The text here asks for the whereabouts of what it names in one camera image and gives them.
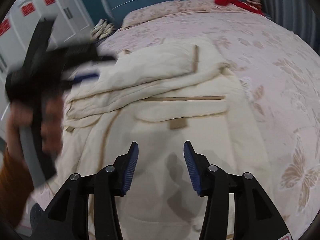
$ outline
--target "hand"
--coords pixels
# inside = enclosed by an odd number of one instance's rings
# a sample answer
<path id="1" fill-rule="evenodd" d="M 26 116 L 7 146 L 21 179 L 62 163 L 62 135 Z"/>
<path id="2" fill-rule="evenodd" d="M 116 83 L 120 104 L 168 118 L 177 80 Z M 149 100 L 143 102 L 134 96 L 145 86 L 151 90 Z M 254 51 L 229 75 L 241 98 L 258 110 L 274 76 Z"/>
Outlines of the hand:
<path id="1" fill-rule="evenodd" d="M 48 154 L 60 153 L 62 149 L 61 120 L 63 117 L 62 97 L 50 99 L 46 105 L 46 116 L 49 117 L 41 124 L 42 151 Z M 10 106 L 7 120 L 6 141 L 9 155 L 28 169 L 20 142 L 19 128 L 30 126 L 33 110 L 24 104 L 14 101 Z"/>

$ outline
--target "person's arm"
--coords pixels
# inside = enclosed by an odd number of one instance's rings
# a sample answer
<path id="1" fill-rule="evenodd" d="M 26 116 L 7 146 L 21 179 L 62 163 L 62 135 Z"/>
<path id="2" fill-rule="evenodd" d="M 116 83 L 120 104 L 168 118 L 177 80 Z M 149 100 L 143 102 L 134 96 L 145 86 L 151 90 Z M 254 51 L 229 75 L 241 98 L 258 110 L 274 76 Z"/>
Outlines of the person's arm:
<path id="1" fill-rule="evenodd" d="M 46 116 L 48 119 L 41 124 L 42 150 L 49 154 L 57 154 L 62 148 L 63 100 L 61 97 L 47 102 Z M 30 126 L 32 118 L 32 109 L 19 102 L 11 104 L 6 127 L 7 145 L 4 166 L 0 171 L 0 216 L 14 228 L 19 224 L 26 201 L 34 189 L 31 175 L 24 161 L 19 135 L 19 128 Z"/>
<path id="2" fill-rule="evenodd" d="M 17 227 L 26 201 L 33 191 L 30 173 L 7 152 L 0 172 L 0 213 L 12 227 Z"/>

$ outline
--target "red and white label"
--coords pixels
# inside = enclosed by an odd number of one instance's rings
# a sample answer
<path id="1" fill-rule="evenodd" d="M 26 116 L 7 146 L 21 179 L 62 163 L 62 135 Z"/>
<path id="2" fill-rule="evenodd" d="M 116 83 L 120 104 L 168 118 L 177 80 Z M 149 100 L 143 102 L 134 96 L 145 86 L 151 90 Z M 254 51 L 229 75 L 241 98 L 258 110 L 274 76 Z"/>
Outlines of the red and white label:
<path id="1" fill-rule="evenodd" d="M 48 6 L 48 5 L 50 5 L 50 4 L 55 3 L 56 0 L 44 0 L 44 2 L 45 2 L 45 5 Z"/>
<path id="2" fill-rule="evenodd" d="M 286 234 L 285 236 L 279 238 L 278 240 L 292 240 L 292 238 L 290 234 Z"/>
<path id="3" fill-rule="evenodd" d="M 36 10 L 36 8 L 33 5 L 33 3 L 28 3 L 28 4 L 21 7 L 21 11 L 22 11 L 23 16 L 27 16 L 28 14 L 34 12 L 35 10 Z"/>
<path id="4" fill-rule="evenodd" d="M 5 19 L 2 23 L 0 23 L 0 36 L 4 34 L 7 30 L 11 28 L 9 19 Z"/>

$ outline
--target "orange sleeve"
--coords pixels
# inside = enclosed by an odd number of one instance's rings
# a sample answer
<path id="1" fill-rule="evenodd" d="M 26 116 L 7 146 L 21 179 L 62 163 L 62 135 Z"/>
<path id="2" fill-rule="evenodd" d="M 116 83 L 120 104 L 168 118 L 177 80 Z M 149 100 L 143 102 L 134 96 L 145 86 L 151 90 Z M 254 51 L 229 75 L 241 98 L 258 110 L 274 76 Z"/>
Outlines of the orange sleeve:
<path id="1" fill-rule="evenodd" d="M 33 189 L 30 173 L 6 149 L 0 171 L 0 213 L 12 227 L 18 226 Z"/>

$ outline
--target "floral bedspread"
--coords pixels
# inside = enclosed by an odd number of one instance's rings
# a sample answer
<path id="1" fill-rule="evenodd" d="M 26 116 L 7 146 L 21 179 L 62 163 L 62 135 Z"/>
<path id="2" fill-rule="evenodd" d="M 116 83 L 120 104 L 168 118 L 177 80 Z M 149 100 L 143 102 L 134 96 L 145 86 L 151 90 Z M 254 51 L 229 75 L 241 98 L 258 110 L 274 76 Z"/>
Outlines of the floral bedspread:
<path id="1" fill-rule="evenodd" d="M 99 48 L 135 51 L 199 35 L 219 47 L 243 84 L 273 169 L 273 201 L 298 239 L 320 208 L 320 57 L 308 44 L 263 16 L 213 12 L 152 20 Z"/>

